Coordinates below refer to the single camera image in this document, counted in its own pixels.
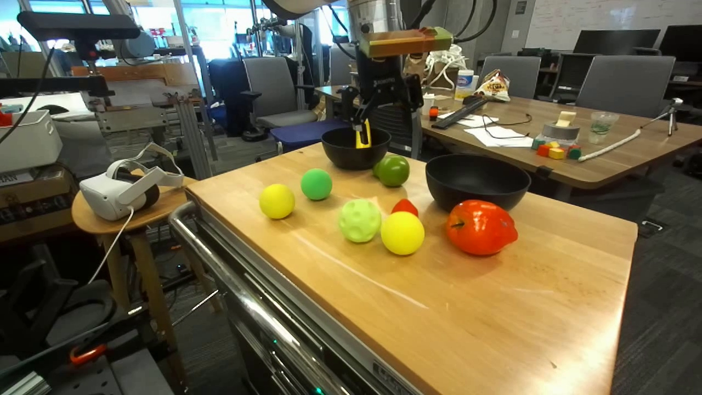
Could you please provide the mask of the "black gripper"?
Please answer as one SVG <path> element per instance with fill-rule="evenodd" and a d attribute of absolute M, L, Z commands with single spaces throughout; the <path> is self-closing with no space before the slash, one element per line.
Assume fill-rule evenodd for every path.
<path fill-rule="evenodd" d="M 360 107 L 351 116 L 353 132 L 369 130 L 366 121 L 380 105 L 401 105 L 415 111 L 423 105 L 421 77 L 406 75 L 397 57 L 370 59 L 363 52 L 358 54 L 358 97 Z M 389 133 L 389 142 L 395 142 L 393 111 L 381 109 L 378 126 Z"/>

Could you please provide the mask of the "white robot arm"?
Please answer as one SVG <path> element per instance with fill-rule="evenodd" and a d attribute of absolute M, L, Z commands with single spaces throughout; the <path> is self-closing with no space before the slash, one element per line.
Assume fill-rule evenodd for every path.
<path fill-rule="evenodd" d="M 491 0 L 487 22 L 472 34 L 425 24 L 437 0 L 417 0 L 404 14 L 401 0 L 345 0 L 348 8 L 348 34 L 355 51 L 358 97 L 348 98 L 355 144 L 370 144 L 372 111 L 381 105 L 401 105 L 412 116 L 421 105 L 421 75 L 404 68 L 408 57 L 447 51 L 451 44 L 480 36 L 495 17 L 498 0 Z"/>

